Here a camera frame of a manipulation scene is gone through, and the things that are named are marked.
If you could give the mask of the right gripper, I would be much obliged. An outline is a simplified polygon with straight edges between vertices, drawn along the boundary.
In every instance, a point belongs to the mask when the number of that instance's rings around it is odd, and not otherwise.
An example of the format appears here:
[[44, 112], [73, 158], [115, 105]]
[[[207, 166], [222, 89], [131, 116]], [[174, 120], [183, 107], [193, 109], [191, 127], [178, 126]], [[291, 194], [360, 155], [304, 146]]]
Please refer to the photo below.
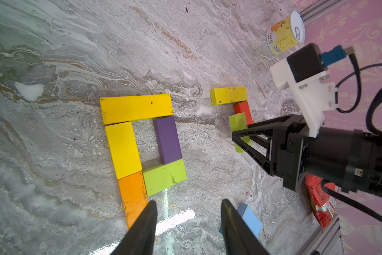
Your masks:
[[297, 191], [302, 180], [301, 161], [306, 142], [306, 123], [301, 115], [286, 115], [274, 119], [249, 124], [247, 128], [232, 132], [232, 140], [237, 137], [264, 135], [273, 138], [274, 168], [268, 156], [264, 156], [243, 140], [234, 141], [269, 176], [283, 179], [283, 187]]

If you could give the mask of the light blue block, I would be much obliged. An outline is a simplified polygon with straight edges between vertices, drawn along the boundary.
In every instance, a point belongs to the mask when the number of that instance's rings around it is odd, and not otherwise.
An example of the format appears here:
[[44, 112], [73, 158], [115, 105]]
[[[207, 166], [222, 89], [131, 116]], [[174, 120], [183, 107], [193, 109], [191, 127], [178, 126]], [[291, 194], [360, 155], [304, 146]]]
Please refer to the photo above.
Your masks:
[[262, 228], [262, 223], [252, 209], [250, 209], [247, 204], [241, 203], [237, 211], [254, 236], [258, 238]]

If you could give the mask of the purple block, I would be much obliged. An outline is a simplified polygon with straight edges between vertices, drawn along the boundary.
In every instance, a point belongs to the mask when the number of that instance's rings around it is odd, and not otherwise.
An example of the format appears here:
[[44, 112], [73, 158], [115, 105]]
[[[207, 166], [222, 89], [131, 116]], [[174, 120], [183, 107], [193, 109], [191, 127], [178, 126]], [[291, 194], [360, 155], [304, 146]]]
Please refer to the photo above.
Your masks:
[[155, 119], [153, 124], [162, 164], [166, 165], [182, 159], [174, 116]]

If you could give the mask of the long yellow block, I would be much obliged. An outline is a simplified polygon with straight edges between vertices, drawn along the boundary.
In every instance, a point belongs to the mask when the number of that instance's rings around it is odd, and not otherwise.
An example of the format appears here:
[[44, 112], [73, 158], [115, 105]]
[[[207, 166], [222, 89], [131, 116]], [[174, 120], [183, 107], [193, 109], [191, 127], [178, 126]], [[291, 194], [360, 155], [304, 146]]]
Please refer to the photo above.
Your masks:
[[105, 126], [174, 114], [169, 94], [104, 97], [100, 106]]

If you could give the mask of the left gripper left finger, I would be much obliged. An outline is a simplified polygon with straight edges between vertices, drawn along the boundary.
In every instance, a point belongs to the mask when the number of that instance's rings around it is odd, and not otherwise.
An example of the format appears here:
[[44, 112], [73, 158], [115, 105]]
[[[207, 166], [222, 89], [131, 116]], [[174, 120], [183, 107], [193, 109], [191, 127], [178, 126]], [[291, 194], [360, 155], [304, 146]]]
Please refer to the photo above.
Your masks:
[[111, 255], [151, 255], [157, 227], [157, 203], [152, 200], [111, 252]]

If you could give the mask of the yellow-green long block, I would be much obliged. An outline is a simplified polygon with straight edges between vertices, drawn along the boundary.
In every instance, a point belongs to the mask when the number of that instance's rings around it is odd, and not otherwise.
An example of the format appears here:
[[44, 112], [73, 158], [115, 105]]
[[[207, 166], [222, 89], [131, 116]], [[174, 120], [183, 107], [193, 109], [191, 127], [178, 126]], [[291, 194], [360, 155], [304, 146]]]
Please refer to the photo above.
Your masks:
[[213, 106], [238, 103], [248, 100], [245, 87], [214, 88], [210, 90]]

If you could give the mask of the orange block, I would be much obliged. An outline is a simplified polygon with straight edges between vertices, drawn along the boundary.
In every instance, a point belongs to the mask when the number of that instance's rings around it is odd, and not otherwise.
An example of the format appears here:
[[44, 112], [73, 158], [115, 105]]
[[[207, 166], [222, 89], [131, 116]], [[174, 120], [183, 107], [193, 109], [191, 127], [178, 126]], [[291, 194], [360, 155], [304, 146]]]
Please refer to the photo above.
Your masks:
[[148, 204], [148, 197], [142, 172], [120, 178], [118, 180], [123, 208], [128, 228], [136, 222]]

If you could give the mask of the red block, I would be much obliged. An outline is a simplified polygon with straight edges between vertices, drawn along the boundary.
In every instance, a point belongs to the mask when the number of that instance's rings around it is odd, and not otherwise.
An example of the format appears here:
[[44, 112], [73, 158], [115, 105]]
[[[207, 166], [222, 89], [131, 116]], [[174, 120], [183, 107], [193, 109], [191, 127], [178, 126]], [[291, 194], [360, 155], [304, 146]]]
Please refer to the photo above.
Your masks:
[[247, 124], [248, 125], [253, 124], [253, 119], [252, 119], [248, 101], [243, 101], [243, 102], [235, 104], [234, 110], [236, 114], [245, 113]]

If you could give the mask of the lime green block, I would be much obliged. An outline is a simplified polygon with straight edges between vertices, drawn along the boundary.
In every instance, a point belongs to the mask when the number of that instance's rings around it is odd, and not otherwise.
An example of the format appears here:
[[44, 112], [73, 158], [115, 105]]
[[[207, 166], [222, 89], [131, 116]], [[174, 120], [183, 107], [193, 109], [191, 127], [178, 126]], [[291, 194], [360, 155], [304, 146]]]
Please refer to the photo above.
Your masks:
[[152, 196], [187, 179], [183, 159], [166, 165], [160, 164], [142, 172], [148, 196]]
[[[231, 131], [239, 131], [248, 128], [247, 119], [245, 113], [237, 113], [229, 117], [230, 128]], [[242, 137], [242, 140], [245, 141], [248, 145], [252, 145], [250, 137]], [[235, 150], [237, 153], [244, 153], [241, 147], [239, 147], [236, 143], [234, 144]]]

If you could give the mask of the short yellow block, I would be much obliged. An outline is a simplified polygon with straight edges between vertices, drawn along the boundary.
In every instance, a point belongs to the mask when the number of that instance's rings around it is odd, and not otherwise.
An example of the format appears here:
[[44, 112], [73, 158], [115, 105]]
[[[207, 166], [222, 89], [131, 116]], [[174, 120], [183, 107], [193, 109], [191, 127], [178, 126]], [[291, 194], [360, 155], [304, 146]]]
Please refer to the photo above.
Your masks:
[[105, 132], [117, 179], [140, 172], [142, 164], [132, 123], [109, 125]]

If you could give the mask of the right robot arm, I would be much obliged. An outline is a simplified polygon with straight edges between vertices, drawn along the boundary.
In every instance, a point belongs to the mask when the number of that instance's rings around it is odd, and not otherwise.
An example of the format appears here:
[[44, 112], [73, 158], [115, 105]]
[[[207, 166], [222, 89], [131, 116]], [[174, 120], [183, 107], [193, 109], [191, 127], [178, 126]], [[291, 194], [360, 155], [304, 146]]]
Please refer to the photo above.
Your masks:
[[372, 126], [373, 113], [381, 103], [382, 89], [366, 116], [370, 132], [321, 127], [312, 138], [304, 117], [290, 114], [234, 131], [232, 140], [292, 191], [311, 174], [346, 191], [382, 197], [382, 132]]

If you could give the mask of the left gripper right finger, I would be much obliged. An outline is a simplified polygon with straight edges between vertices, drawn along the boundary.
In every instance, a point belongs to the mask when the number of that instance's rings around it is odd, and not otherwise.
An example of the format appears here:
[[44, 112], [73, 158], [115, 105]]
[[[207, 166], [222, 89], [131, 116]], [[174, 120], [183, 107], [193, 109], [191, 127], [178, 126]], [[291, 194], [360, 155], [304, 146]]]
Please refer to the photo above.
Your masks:
[[221, 203], [221, 227], [227, 255], [268, 255], [228, 199]]

